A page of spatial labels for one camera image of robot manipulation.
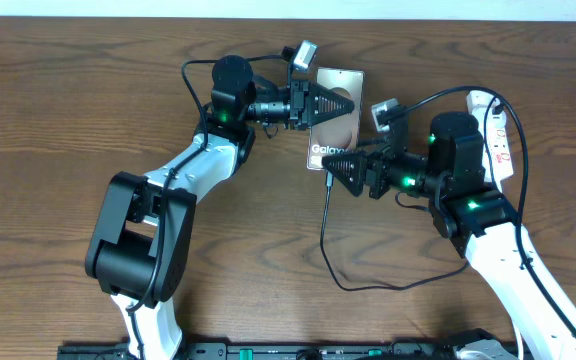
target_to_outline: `wood grain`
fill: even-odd
[[[366,108],[460,84],[506,95],[531,156],[525,223],[576,304],[576,24],[0,18],[0,358],[54,358],[64,342],[125,337],[116,307],[83,270],[108,181],[189,144],[197,111],[182,61],[276,53],[302,39],[321,46],[319,65],[366,72]],[[284,74],[280,64],[254,66],[271,80]],[[209,74],[190,71],[202,100]],[[423,151],[435,114],[461,109],[453,96],[415,114],[413,150]],[[307,144],[305,132],[258,136],[248,163],[198,207],[175,294],[187,333],[388,342],[481,327],[512,339],[472,270],[402,293],[340,292],[318,250],[323,175],[306,170]],[[518,180],[507,186],[515,201]],[[328,234],[337,271],[358,284],[403,284],[461,264],[427,216],[392,196],[355,199],[336,187]]]

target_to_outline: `power strip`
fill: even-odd
[[[468,105],[468,112],[474,116],[479,122],[479,132],[484,135],[484,117],[486,109],[492,101],[493,96],[483,91],[471,91],[466,97],[466,104]],[[493,106],[490,107],[488,112],[488,123],[486,124],[486,131],[488,132],[487,141],[488,148],[492,154],[492,167],[495,172],[495,181],[497,188],[501,191],[501,180],[507,179],[512,176],[512,160],[510,158],[510,147],[508,146],[508,138],[506,137],[506,112],[502,111],[500,114],[493,114],[495,106],[499,105],[499,100],[495,100]],[[486,169],[486,176],[484,181],[492,182],[490,177],[488,153],[484,148],[484,154],[481,159],[481,164]]]

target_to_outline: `white wall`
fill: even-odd
[[[0,0],[0,15],[576,21],[576,1]]]

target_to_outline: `wooden table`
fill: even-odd
[[[574,23],[0,18],[0,358],[54,358],[64,342],[125,337],[118,309],[83,269],[108,181],[189,144],[198,116],[182,61],[277,53],[302,39],[320,45],[319,65],[366,72],[364,109],[461,84],[506,95],[529,144],[525,224],[576,304]],[[284,76],[278,63],[255,69]],[[190,71],[204,101],[210,71]],[[424,151],[434,115],[465,108],[455,95],[416,113],[412,150]],[[307,144],[306,132],[268,140],[258,131],[248,163],[198,206],[174,297],[187,333],[388,342],[481,327],[512,339],[504,308],[472,270],[401,293],[337,289],[318,248],[323,174],[306,170]],[[514,133],[511,148],[520,169]],[[506,182],[515,204],[518,186],[518,176]],[[404,284],[462,264],[427,215],[393,196],[333,189],[328,246],[346,283]]]

